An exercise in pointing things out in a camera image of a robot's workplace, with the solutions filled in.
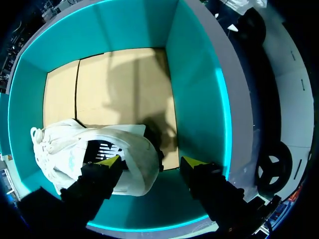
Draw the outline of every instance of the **cardboard sheet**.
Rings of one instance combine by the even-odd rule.
[[[48,73],[43,99],[43,125],[75,118],[75,82],[79,60]]]
[[[80,61],[77,118],[87,127],[149,125],[161,133],[164,169],[179,166],[176,120],[164,49],[108,52]]]

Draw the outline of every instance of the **teal bin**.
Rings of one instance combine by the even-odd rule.
[[[43,127],[47,73],[91,55],[144,47],[166,48],[179,156],[219,163],[228,177],[232,130],[227,89],[211,42],[186,0],[105,0],[47,28],[17,64],[9,98],[8,133],[18,174],[30,191],[43,187],[58,197],[35,162],[30,137],[32,127]],[[159,174],[145,196],[113,195],[89,225],[146,232],[204,218],[207,214],[191,198],[179,170],[170,170]]]

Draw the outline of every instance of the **black wheel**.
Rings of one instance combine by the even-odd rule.
[[[266,38],[266,25],[263,18],[253,8],[238,19],[238,32],[235,35],[249,44],[262,45]]]
[[[288,147],[280,142],[261,151],[256,167],[256,183],[260,195],[272,198],[288,182],[293,160]]]

